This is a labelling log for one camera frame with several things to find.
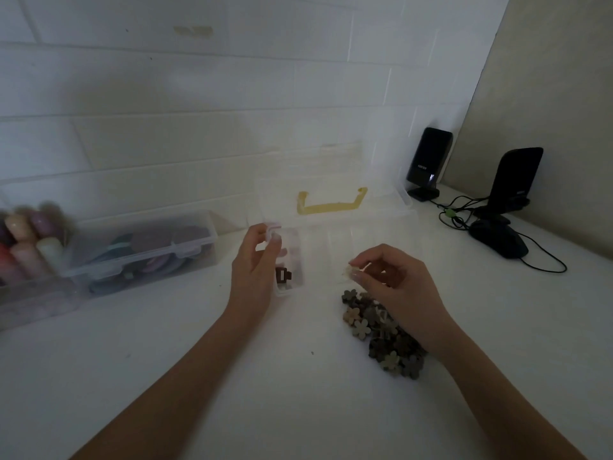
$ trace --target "person's right hand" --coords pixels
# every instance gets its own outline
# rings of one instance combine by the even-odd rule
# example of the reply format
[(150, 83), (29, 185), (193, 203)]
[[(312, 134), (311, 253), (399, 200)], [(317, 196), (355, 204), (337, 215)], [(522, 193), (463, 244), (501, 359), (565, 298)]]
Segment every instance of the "person's right hand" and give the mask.
[(400, 326), (429, 352), (444, 345), (454, 328), (424, 262), (382, 243), (349, 262), (364, 271), (352, 279), (381, 302)]

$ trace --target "small plastic box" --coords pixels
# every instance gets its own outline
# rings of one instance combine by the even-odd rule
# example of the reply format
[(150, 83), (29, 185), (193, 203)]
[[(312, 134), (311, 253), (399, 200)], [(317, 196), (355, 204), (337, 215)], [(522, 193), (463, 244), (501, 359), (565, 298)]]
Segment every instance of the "small plastic box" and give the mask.
[[(363, 169), (356, 162), (362, 154), (319, 154), (288, 159), (276, 178), (256, 181), (262, 216), (281, 236), (287, 254), (277, 265), (291, 272), (291, 279), (275, 282), (275, 294), (318, 290), (350, 284), (344, 274), (348, 261), (367, 248), (388, 243), (421, 257), (419, 220), (412, 200), (399, 181), (377, 168)], [(304, 206), (346, 203), (367, 192), (358, 208), (326, 213), (300, 214), (299, 193), (307, 192)]]
[(208, 210), (169, 207), (80, 223), (63, 277), (105, 295), (214, 265), (217, 232)]
[(0, 287), (0, 331), (63, 315), (79, 308), (82, 298), (71, 280), (49, 277)]

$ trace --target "white table surface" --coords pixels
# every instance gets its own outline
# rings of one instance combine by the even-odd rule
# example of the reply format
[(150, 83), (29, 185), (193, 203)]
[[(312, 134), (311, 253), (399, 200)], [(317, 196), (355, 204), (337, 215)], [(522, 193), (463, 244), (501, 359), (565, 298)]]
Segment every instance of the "white table surface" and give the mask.
[[(442, 188), (439, 200), (456, 194)], [(569, 267), (534, 271), (416, 205), (424, 260), (452, 316), (590, 459), (613, 457), (613, 263), (511, 217)], [(0, 457), (67, 458), (170, 368), (222, 312), (242, 235), (221, 236), (216, 267), (0, 333)], [(529, 262), (556, 266), (528, 247)], [(186, 458), (490, 457), (432, 356), (418, 381), (368, 357), (341, 319), (342, 290), (273, 303)]]

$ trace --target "speaker base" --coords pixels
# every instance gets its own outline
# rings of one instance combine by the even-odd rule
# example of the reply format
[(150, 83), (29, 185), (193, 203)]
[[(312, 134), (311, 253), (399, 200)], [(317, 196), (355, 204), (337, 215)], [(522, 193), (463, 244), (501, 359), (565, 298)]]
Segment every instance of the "speaker base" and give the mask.
[(497, 213), (492, 213), (491, 211), (489, 211), (487, 209), (487, 206), (475, 208), (473, 211), (473, 215), (479, 219), (487, 219), (489, 221), (494, 221), (500, 224), (510, 224), (511, 223), (508, 218), (505, 218), (504, 216), (501, 216)]
[(428, 200), (437, 198), (441, 194), (438, 189), (433, 187), (417, 187), (416, 189), (406, 191), (406, 193), (418, 202), (427, 202)]

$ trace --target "beige wall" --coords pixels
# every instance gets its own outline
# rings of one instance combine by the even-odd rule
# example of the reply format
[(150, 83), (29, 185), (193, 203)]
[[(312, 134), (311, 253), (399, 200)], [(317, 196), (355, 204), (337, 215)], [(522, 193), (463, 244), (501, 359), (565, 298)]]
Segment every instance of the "beige wall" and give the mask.
[(520, 216), (613, 257), (613, 0), (510, 0), (443, 182), (487, 195), (542, 146)]

